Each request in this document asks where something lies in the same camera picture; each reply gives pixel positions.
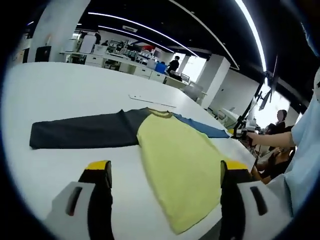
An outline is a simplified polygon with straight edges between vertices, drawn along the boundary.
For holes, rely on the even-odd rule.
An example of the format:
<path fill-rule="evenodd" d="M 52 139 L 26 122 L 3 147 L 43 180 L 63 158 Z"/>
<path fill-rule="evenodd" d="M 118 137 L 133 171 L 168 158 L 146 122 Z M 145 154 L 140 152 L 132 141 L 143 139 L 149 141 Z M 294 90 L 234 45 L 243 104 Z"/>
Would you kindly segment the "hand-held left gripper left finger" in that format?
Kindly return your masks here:
<path fill-rule="evenodd" d="M 52 201 L 46 227 L 59 240 L 111 240 L 112 165 L 90 163 Z"/>

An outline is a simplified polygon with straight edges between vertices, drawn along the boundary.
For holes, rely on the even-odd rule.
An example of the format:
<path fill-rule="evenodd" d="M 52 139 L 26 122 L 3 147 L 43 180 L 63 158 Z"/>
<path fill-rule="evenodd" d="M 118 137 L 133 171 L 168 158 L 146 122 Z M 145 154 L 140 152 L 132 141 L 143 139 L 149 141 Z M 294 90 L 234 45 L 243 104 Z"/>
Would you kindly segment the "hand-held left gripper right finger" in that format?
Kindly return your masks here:
<path fill-rule="evenodd" d="M 284 181 L 268 186 L 234 160 L 220 164 L 221 240 L 272 240 L 292 220 Z"/>

